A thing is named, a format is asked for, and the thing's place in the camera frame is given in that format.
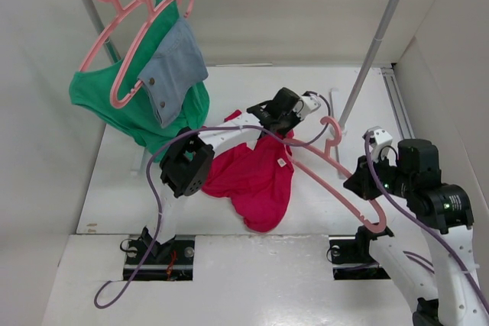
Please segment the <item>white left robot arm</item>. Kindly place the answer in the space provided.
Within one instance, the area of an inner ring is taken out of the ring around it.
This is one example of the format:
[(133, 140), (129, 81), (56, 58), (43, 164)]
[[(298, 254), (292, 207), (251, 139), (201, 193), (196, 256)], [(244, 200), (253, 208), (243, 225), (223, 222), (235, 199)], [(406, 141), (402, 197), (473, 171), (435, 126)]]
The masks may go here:
[(147, 174), (148, 184), (156, 199), (157, 213), (140, 235), (144, 245), (143, 258), (149, 257), (157, 263), (168, 258), (176, 236), (176, 202), (186, 200), (203, 187), (216, 157), (262, 137), (281, 141), (320, 106), (313, 94), (305, 92), (297, 95), (283, 87), (271, 100), (253, 105), (216, 127), (182, 129), (161, 148), (164, 152), (160, 161), (163, 186), (157, 189), (150, 173)]

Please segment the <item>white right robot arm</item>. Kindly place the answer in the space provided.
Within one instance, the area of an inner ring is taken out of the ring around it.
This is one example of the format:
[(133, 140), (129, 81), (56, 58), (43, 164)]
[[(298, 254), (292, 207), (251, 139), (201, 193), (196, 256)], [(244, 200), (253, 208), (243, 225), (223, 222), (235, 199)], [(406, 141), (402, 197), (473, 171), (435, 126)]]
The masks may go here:
[(473, 254), (474, 215), (467, 192), (442, 181), (438, 148), (423, 139), (397, 145), (395, 164), (372, 133), (364, 135), (364, 155), (344, 187), (362, 199), (385, 199), (422, 232), (433, 277), (419, 273), (389, 228), (379, 233), (360, 226), (353, 251), (373, 259), (399, 289), (414, 325), (486, 325), (488, 301), (477, 279)]

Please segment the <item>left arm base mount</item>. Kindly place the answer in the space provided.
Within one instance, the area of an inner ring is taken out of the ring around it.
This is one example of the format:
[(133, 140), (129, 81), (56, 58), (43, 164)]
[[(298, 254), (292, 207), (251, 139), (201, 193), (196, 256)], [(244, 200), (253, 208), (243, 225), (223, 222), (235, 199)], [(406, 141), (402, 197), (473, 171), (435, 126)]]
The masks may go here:
[[(195, 239), (195, 236), (176, 236), (161, 260), (156, 259), (152, 254), (147, 257), (134, 281), (192, 281)], [(142, 240), (130, 237), (119, 244), (119, 249), (125, 254), (123, 280), (129, 280), (142, 259), (146, 247)]]

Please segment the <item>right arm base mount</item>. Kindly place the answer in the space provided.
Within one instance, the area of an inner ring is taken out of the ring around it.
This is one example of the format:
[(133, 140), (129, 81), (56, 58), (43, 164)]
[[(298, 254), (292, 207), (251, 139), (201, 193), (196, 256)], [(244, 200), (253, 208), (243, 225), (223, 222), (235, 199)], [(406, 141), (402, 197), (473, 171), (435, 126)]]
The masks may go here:
[(330, 236), (326, 259), (332, 264), (335, 281), (387, 280), (379, 265), (352, 235)]

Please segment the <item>red t shirt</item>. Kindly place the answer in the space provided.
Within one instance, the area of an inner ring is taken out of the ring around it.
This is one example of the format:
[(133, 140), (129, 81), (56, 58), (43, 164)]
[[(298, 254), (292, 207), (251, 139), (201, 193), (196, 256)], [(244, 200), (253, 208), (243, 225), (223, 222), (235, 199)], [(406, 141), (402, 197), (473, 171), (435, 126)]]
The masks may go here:
[(255, 232), (272, 231), (287, 212), (294, 174), (291, 149), (264, 135), (253, 148), (240, 144), (216, 157), (202, 191), (227, 198)]

